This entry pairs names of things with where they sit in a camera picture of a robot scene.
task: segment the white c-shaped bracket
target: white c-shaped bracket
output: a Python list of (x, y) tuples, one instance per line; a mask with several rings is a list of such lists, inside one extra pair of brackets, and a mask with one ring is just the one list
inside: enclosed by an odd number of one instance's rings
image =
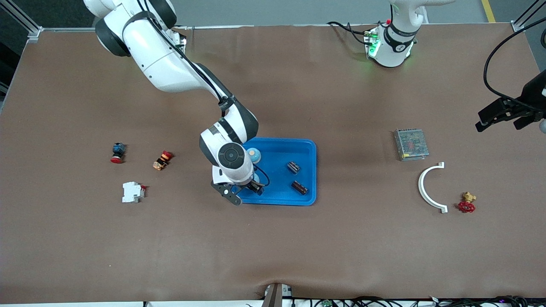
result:
[(437, 202), (432, 200), (432, 198), (430, 198), (430, 196), (425, 191), (425, 182), (424, 182), (425, 181), (425, 176), (426, 176), (426, 174), (428, 172), (430, 172), (431, 170), (433, 170), (435, 168), (444, 168), (444, 163), (440, 162), (440, 163), (438, 163), (438, 165), (429, 167), (429, 168), (427, 168), (426, 170), (424, 170), (421, 173), (421, 176), (419, 176), (419, 183), (417, 184), (419, 186), (419, 193), (421, 193), (421, 196), (425, 199), (425, 201), (428, 204), (442, 210), (442, 213), (447, 213), (447, 206), (438, 204)]

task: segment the red cap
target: red cap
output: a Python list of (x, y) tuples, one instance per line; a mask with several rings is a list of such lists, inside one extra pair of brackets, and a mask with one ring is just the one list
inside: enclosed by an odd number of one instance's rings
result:
[(173, 154), (171, 152), (166, 151), (166, 150), (163, 150), (163, 154), (169, 159), (173, 157)]
[(121, 164), (121, 163), (123, 163), (123, 160), (121, 160), (121, 159), (118, 158), (118, 157), (112, 157), (112, 158), (110, 159), (110, 162), (116, 163), (116, 164)]

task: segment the orange and black connector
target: orange and black connector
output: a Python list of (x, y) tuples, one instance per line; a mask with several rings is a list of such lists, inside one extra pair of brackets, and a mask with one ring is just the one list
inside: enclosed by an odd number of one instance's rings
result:
[(174, 155), (171, 152), (163, 150), (161, 157), (159, 157), (159, 159), (153, 163), (153, 168), (156, 170), (162, 170), (167, 164), (169, 164), (169, 160), (171, 160), (173, 156)]

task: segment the white plastic connector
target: white plastic connector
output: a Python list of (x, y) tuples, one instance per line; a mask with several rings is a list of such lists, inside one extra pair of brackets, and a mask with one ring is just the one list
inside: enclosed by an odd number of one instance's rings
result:
[(432, 198), (430, 198), (430, 196), (425, 191), (425, 176), (426, 176), (426, 174), (428, 172), (430, 172), (431, 170), (436, 169), (436, 168), (444, 168), (444, 162), (440, 162), (440, 163), (438, 163), (438, 165), (433, 166), (433, 167), (429, 167), (426, 170), (424, 170), (421, 173), (421, 176), (419, 176), (419, 183), (417, 185), (419, 186), (419, 193), (421, 193), (421, 196), (423, 197), (423, 199), (425, 199), (425, 201), (429, 205), (442, 210), (442, 213), (447, 213), (447, 206), (442, 205), (442, 204), (438, 204), (437, 202), (432, 200)]
[(144, 197), (145, 187), (138, 183), (131, 181), (123, 184), (123, 198), (122, 203), (137, 203), (140, 198)]

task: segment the red valve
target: red valve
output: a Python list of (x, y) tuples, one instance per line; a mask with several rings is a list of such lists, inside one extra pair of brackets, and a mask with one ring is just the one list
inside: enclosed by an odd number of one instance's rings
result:
[(459, 210), (461, 210), (461, 212), (474, 212), (474, 210), (476, 210), (476, 207), (469, 203), (469, 202), (460, 202), (459, 205)]

